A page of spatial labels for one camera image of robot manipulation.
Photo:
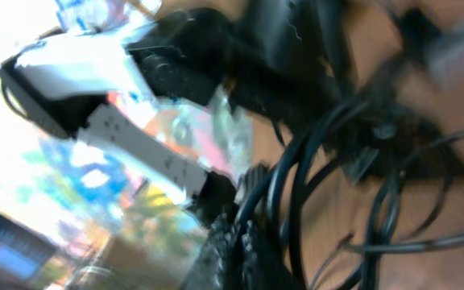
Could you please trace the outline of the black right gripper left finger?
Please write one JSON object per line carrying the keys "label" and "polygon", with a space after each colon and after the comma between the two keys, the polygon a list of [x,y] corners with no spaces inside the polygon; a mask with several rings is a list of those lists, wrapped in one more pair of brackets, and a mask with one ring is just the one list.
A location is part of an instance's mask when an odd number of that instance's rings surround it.
{"label": "black right gripper left finger", "polygon": [[240,289],[236,228],[226,213],[217,216],[180,290]]}

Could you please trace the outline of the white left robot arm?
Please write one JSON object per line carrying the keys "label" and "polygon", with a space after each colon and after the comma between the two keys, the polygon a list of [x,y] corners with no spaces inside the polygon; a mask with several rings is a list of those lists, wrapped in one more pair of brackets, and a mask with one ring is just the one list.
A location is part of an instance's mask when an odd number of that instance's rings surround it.
{"label": "white left robot arm", "polygon": [[[212,8],[174,12],[141,39],[122,48],[139,80],[157,97],[205,106],[231,79],[232,101],[251,112],[284,122],[294,137],[274,169],[242,205],[244,222],[261,199],[278,222],[280,195],[287,174],[296,169],[290,221],[317,186],[308,173],[319,147],[337,152],[339,163],[366,163],[353,176],[379,176],[386,157],[404,162],[412,179],[464,176],[464,162],[448,145],[437,149],[438,162],[417,157],[421,141],[437,137],[436,125],[395,100],[394,80],[410,62],[423,63],[427,52],[448,36],[420,10],[392,17],[403,49],[381,64],[361,88],[350,77],[352,64],[342,19],[346,1],[251,1],[237,21]],[[49,97],[13,56],[0,68],[2,91],[16,96],[27,119],[59,139],[77,139],[114,152],[127,163],[154,172],[183,193],[184,202],[211,223],[234,199],[224,176],[191,163],[130,123],[103,89],[83,89]]]}

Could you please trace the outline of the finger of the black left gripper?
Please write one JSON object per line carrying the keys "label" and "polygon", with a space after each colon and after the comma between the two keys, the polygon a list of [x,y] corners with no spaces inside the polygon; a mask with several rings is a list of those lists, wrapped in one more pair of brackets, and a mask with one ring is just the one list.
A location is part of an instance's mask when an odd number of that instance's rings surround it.
{"label": "finger of the black left gripper", "polygon": [[327,147],[352,182],[390,172],[408,180],[464,177],[464,160],[439,126],[395,101],[349,100],[324,114]]}

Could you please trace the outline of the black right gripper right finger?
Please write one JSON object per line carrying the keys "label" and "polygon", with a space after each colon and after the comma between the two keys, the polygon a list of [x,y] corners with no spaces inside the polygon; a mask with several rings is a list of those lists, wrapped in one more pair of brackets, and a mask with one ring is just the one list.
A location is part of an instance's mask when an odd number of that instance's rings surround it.
{"label": "black right gripper right finger", "polygon": [[285,267],[264,232],[249,221],[242,236],[242,288],[245,290],[305,290]]}

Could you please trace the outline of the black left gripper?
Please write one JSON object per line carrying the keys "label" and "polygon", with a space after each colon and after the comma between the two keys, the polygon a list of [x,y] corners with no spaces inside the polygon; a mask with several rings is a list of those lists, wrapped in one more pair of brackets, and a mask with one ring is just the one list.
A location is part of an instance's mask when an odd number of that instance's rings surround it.
{"label": "black left gripper", "polygon": [[158,97],[206,106],[225,88],[233,106],[292,129],[319,119],[351,88],[345,1],[244,1],[229,15],[192,1],[129,43]]}

